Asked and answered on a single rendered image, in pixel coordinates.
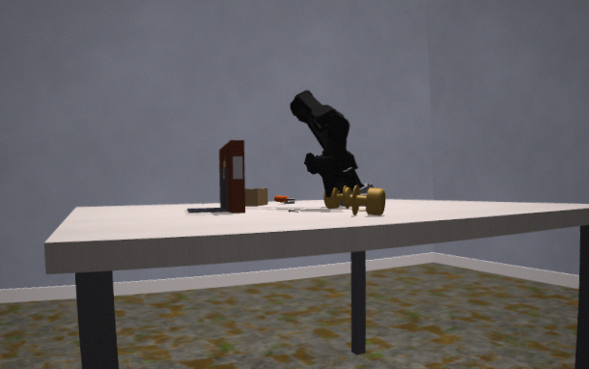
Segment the reddish-brown wooden door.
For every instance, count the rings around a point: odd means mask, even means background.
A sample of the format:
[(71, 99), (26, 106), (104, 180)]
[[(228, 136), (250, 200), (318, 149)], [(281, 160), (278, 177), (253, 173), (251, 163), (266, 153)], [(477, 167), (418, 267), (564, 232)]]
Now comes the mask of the reddish-brown wooden door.
[[(245, 213), (245, 177), (244, 177), (244, 140), (230, 140), (226, 155), (226, 164), (228, 167), (228, 210), (229, 213)], [(227, 144), (219, 150), (219, 180), (220, 169)], [(233, 156), (242, 156), (243, 179), (233, 179)]]

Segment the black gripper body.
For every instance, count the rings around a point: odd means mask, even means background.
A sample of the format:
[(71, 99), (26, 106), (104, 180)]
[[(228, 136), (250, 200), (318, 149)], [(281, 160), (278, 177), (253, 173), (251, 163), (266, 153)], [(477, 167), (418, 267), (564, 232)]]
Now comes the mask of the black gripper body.
[[(344, 149), (343, 149), (344, 148)], [(351, 181), (354, 184), (354, 176), (348, 170), (346, 166), (346, 147), (341, 145), (329, 145), (323, 150), (326, 156), (318, 156), (314, 159), (313, 167), (316, 169), (337, 169), (340, 173), (337, 181)], [(339, 168), (338, 168), (339, 167)]]

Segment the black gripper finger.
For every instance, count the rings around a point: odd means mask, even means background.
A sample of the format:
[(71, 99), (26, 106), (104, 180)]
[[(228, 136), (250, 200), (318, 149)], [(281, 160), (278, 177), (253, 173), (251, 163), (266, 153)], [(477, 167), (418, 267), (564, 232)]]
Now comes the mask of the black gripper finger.
[(351, 185), (350, 181), (336, 181), (334, 188), (338, 188), (340, 194), (343, 193), (344, 186), (347, 185), (348, 187)]
[(323, 178), (325, 196), (330, 197), (337, 181), (339, 171), (337, 169), (319, 169), (316, 170)]

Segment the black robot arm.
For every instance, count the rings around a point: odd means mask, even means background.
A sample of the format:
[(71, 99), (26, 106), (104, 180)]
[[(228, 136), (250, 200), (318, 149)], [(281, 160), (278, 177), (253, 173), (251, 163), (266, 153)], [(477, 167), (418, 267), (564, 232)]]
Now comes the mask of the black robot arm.
[[(329, 145), (341, 145), (347, 148), (346, 138), (350, 129), (349, 121), (344, 118), (343, 114), (331, 106), (320, 104), (311, 94), (309, 90), (297, 94), (291, 102), (292, 113), (300, 122), (308, 125), (323, 149), (326, 149)], [(348, 171), (354, 176), (354, 184), (349, 186), (353, 192), (356, 185), (359, 188), (365, 185), (362, 185), (354, 170), (358, 168), (354, 156), (351, 152), (348, 153), (349, 156), (346, 156), (346, 165), (348, 168), (351, 167)], [(314, 156), (312, 153), (306, 154), (304, 164), (307, 167), (307, 171), (311, 174), (317, 174), (318, 172), (316, 170), (319, 170), (313, 167), (316, 157), (318, 156)]]

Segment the orange-handled screwdriver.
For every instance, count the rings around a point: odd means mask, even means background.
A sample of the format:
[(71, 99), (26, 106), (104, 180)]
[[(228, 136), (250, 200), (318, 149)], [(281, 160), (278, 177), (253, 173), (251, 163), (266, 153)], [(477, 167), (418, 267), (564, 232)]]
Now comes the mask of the orange-handled screwdriver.
[(295, 199), (289, 199), (287, 196), (275, 196), (274, 197), (275, 202), (287, 202), (289, 200), (295, 200)]

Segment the tan cardboard box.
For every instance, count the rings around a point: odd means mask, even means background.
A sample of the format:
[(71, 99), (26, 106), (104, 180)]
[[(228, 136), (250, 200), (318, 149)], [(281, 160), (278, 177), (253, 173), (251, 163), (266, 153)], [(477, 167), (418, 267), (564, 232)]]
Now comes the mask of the tan cardboard box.
[(246, 188), (245, 206), (267, 205), (267, 188)]

